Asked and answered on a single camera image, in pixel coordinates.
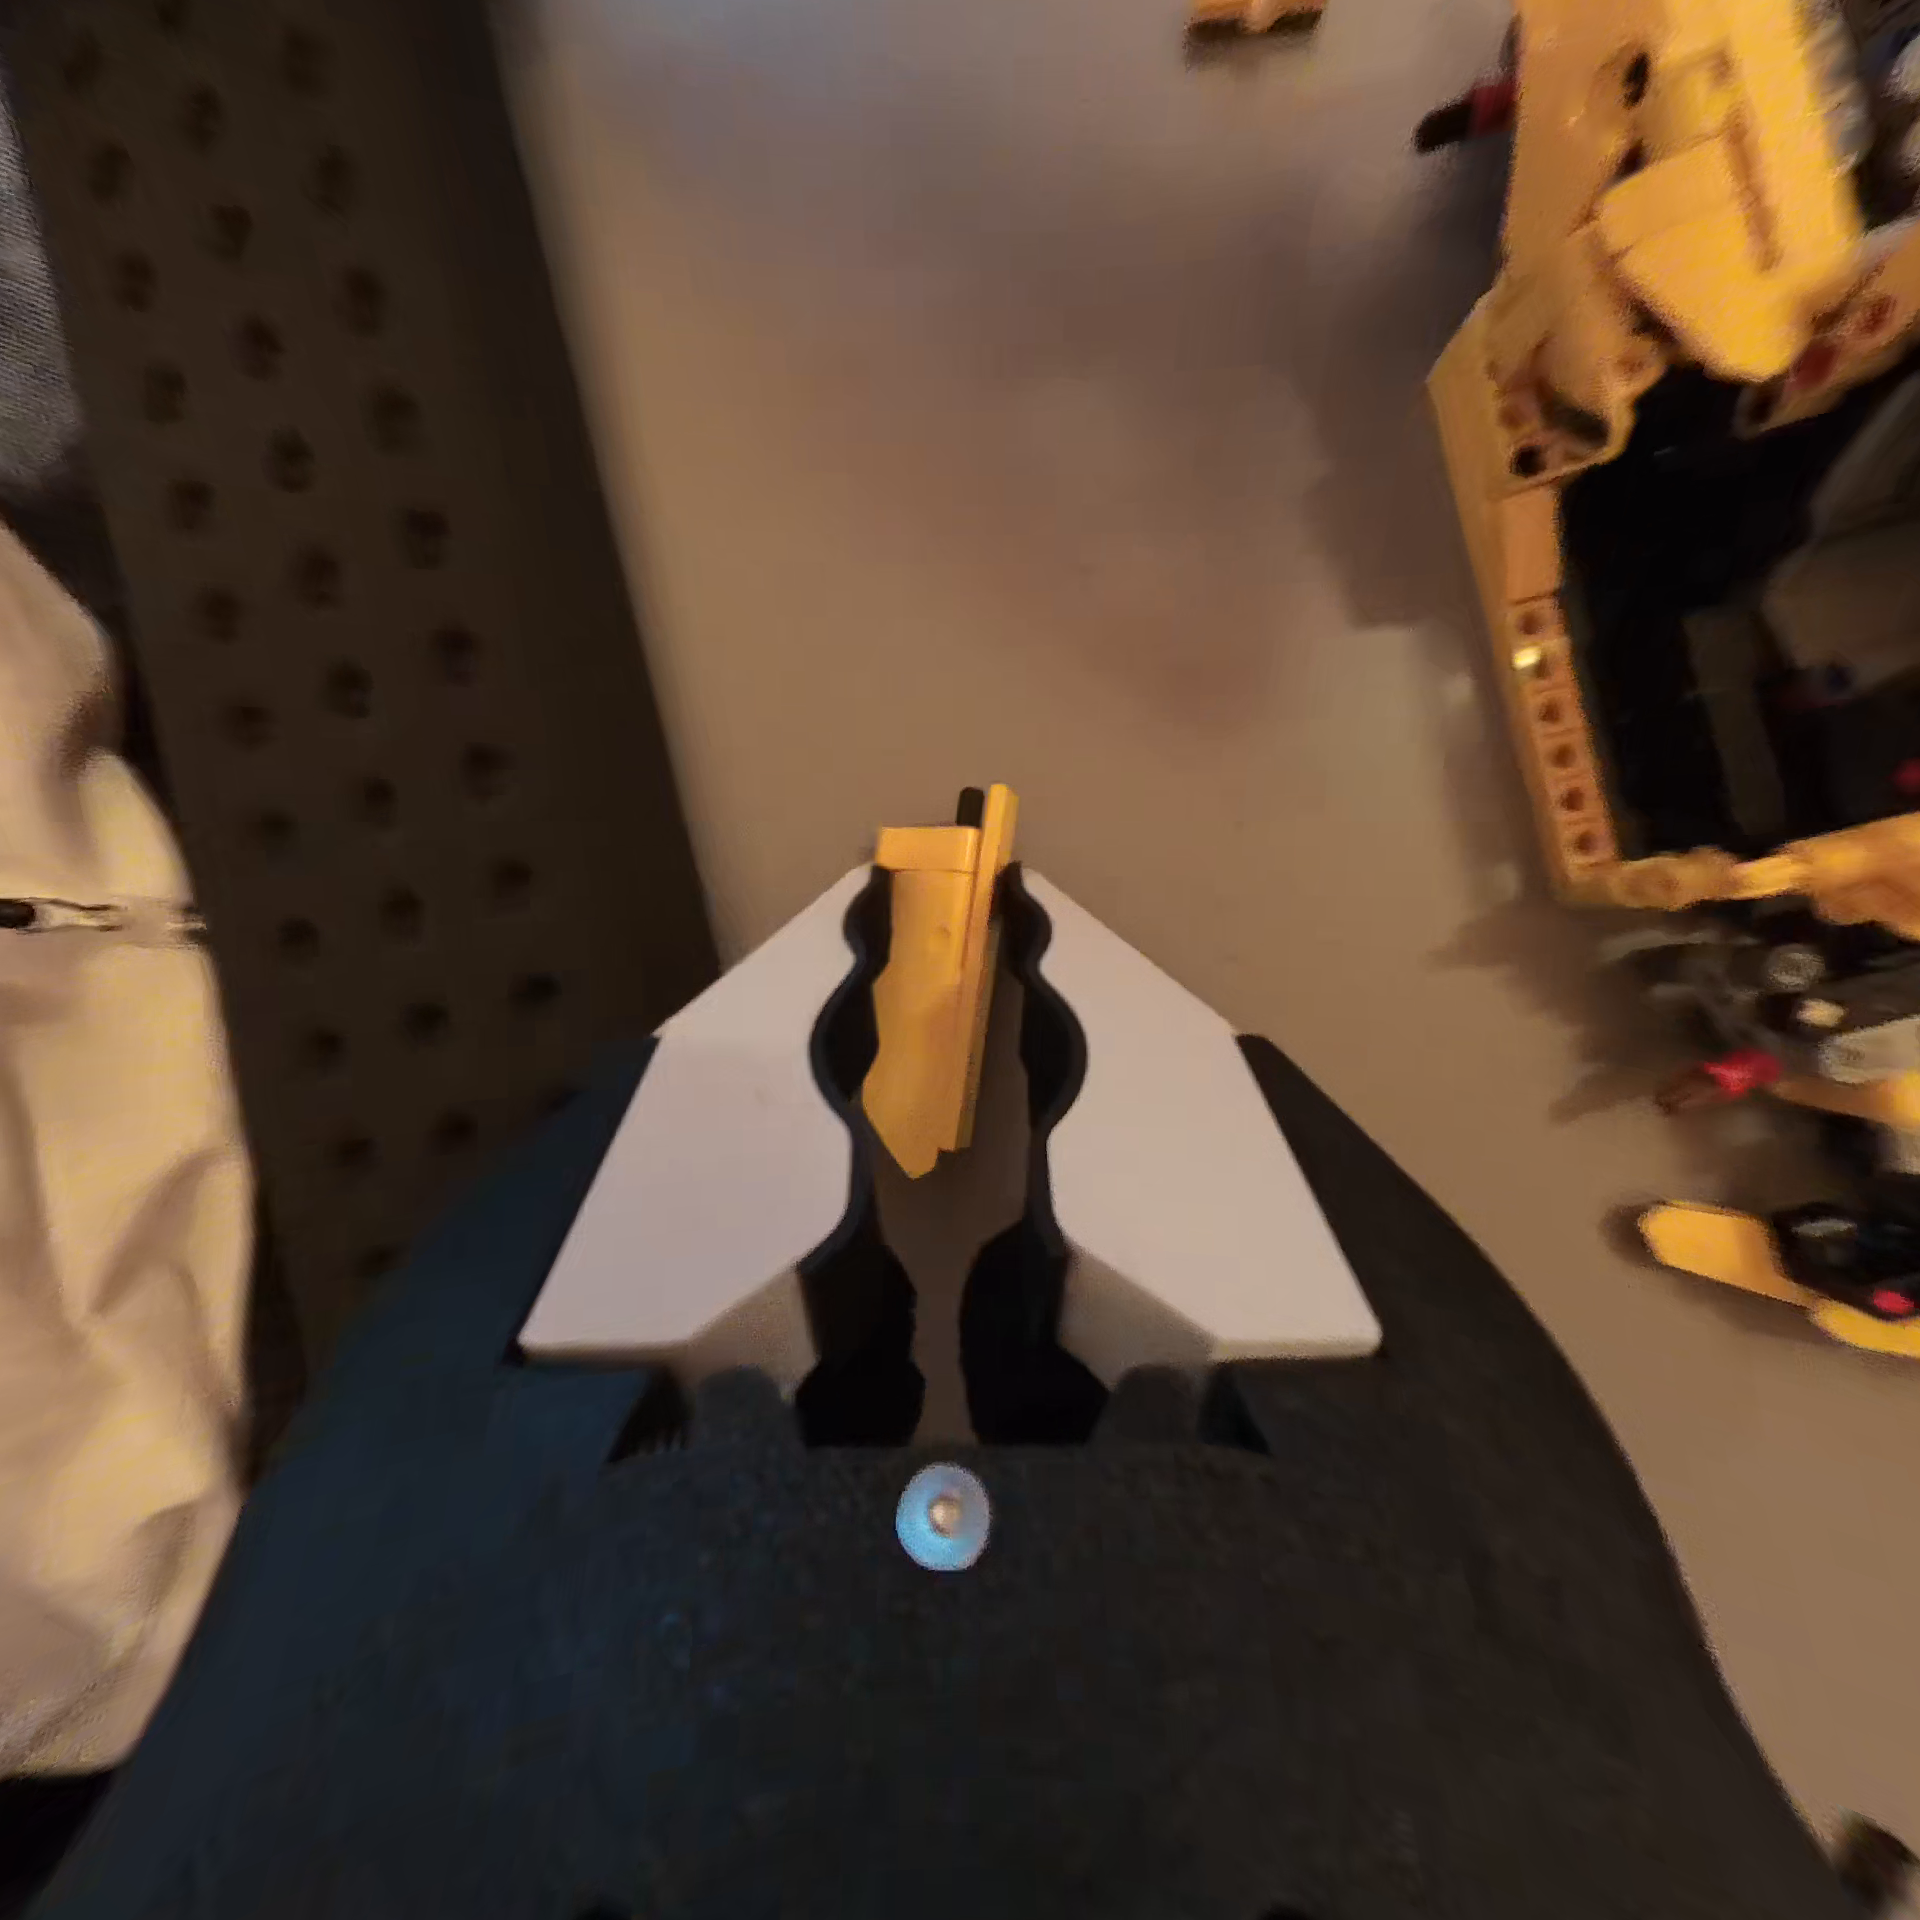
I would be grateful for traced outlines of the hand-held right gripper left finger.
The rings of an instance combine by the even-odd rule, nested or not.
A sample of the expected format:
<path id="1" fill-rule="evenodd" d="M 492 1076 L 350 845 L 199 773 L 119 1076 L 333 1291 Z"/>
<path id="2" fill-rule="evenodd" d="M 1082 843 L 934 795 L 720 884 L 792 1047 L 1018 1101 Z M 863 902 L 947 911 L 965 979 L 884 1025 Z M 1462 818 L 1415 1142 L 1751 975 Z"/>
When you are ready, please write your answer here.
<path id="1" fill-rule="evenodd" d="M 891 881 L 853 868 L 655 1029 L 523 1358 L 655 1370 L 685 1402 L 754 1370 L 813 1447 L 915 1434 L 917 1291 L 860 1103 L 888 943 Z"/>

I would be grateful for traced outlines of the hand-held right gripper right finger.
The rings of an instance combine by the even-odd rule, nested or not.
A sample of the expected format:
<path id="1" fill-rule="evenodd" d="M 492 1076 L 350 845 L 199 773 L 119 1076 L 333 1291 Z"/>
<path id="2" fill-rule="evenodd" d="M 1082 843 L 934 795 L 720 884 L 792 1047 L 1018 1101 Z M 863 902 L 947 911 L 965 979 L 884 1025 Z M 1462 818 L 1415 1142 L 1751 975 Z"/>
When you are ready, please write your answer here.
<path id="1" fill-rule="evenodd" d="M 957 1313 L 984 1447 L 1076 1447 L 1136 1374 L 1378 1354 L 1382 1327 L 1258 1050 L 1052 881 L 1011 868 L 1024 1191 Z"/>

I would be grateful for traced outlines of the yellow panel subassembly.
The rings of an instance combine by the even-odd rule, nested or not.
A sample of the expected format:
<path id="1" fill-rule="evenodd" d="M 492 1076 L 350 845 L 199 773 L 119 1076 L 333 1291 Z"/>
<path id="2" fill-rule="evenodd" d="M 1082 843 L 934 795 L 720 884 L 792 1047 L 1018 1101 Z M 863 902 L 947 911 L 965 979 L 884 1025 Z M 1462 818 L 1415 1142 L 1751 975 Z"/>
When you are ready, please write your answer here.
<path id="1" fill-rule="evenodd" d="M 872 980 L 878 1050 L 861 1109 L 909 1179 L 972 1146 L 1018 814 L 1008 783 L 972 787 L 954 822 L 878 834 L 872 867 L 888 884 L 888 956 Z"/>

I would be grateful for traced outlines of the yellow toy car model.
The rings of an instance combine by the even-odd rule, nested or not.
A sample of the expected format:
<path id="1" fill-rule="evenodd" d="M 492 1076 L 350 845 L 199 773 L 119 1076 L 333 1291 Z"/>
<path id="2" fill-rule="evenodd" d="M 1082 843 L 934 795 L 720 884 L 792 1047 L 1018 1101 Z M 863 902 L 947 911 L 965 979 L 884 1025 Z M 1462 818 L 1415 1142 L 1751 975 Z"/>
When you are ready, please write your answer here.
<path id="1" fill-rule="evenodd" d="M 1508 138 L 1429 374 L 1543 867 L 1843 1188 L 1653 1262 L 1915 1359 L 1915 4 L 1512 4 L 1419 154 Z"/>

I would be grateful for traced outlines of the grey desk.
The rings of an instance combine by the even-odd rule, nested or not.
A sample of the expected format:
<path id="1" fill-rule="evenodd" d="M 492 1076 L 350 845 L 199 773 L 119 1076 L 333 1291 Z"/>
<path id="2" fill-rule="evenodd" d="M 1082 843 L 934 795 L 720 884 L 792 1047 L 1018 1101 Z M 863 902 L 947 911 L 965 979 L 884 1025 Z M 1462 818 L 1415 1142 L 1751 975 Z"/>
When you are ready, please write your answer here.
<path id="1" fill-rule="evenodd" d="M 1427 374 L 1506 4 L 494 4 L 727 959 L 1008 782 L 1030 865 L 1277 1043 L 1526 1295 L 1816 1833 L 1915 1844 L 1915 1364 L 1639 1260 L 1826 1188 L 1557 902 Z"/>

